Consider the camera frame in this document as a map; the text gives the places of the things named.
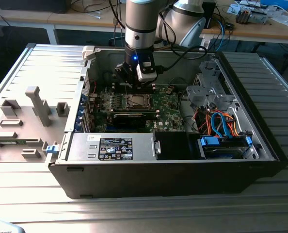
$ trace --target motherboard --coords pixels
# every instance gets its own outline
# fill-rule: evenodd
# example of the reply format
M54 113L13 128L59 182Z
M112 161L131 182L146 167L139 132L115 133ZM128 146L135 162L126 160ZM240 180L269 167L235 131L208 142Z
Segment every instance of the motherboard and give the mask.
M92 132L185 131L173 87L151 85L136 94L124 85L105 87L89 100Z

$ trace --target blue latch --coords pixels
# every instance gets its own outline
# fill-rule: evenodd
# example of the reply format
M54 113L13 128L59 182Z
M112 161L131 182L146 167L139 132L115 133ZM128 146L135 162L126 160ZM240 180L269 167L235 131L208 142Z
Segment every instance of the blue latch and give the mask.
M59 152L59 145L47 146L46 152L47 153L57 154Z
M253 144L251 137L246 137L245 140L249 146Z
M220 142L216 137L203 137L200 139L202 146L219 146Z

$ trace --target warning label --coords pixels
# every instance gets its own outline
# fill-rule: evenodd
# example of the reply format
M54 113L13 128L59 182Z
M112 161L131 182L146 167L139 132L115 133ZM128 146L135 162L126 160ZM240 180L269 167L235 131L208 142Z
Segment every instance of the warning label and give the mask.
M101 138L99 160L132 160L132 138Z

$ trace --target green circuit board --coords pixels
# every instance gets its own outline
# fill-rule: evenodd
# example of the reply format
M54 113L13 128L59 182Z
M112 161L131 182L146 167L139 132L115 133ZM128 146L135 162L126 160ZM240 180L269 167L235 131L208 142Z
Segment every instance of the green circuit board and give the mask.
M177 109L177 95L167 86L156 87L151 94L114 93L105 88L98 93L99 109L93 112L94 132L149 133L154 131L185 131ZM141 128L117 128L111 122L115 114L133 114L153 117Z

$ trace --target floor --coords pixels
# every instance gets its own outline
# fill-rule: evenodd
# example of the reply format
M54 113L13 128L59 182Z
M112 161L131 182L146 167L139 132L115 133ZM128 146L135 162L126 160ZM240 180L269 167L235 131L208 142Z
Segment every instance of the floor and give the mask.
M22 53L27 43L49 44L47 33L43 29L3 27L4 36L0 37L0 82L12 67L18 56ZM60 44L66 45L112 45L112 33L84 32L71 30L58 30ZM221 51L250 52L255 42L226 41L221 46ZM266 43L261 45L257 52L263 54L272 65L279 70L284 61L288 45ZM283 77L288 82L288 69Z

